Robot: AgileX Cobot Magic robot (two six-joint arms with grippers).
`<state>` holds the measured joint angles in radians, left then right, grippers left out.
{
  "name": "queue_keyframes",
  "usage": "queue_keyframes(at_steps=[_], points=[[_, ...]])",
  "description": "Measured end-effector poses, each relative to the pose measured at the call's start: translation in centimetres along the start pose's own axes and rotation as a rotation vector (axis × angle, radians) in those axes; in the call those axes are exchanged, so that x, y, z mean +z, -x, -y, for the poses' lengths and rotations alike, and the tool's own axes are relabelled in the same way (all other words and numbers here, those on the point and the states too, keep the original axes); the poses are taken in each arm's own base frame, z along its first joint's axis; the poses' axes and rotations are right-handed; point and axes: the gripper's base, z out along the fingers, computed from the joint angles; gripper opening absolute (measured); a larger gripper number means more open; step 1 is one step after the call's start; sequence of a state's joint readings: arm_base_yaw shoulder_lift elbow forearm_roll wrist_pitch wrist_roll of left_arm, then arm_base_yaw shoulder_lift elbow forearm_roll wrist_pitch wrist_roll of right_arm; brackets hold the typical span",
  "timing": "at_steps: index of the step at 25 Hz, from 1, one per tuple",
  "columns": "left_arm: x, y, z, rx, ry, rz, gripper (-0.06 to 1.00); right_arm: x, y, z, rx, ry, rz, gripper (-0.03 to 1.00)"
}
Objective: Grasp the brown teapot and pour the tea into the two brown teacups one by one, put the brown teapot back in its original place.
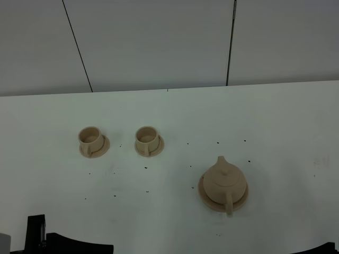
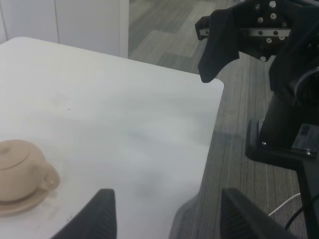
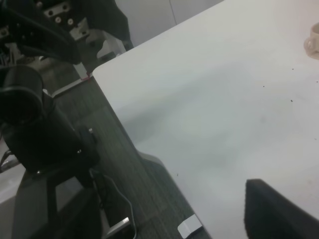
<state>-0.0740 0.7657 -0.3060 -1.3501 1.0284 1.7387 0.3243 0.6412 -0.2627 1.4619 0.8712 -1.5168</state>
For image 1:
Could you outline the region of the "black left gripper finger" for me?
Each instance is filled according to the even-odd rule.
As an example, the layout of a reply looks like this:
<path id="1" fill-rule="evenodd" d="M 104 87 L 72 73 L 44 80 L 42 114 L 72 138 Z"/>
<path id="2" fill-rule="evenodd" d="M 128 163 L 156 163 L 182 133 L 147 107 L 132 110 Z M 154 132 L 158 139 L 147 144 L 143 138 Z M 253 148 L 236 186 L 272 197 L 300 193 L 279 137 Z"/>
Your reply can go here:
<path id="1" fill-rule="evenodd" d="M 114 245 L 89 243 L 67 238 L 57 233 L 48 233 L 46 236 L 46 253 L 94 253 L 111 254 Z"/>

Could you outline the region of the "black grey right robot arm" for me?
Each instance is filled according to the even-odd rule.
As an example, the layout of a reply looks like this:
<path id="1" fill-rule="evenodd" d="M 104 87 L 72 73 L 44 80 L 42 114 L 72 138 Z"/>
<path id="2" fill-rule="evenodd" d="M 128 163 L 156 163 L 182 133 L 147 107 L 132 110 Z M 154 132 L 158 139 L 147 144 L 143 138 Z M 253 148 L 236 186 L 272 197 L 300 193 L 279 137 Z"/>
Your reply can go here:
<path id="1" fill-rule="evenodd" d="M 307 254 L 338 254 L 334 242 L 327 242 L 321 246 L 305 251 Z"/>

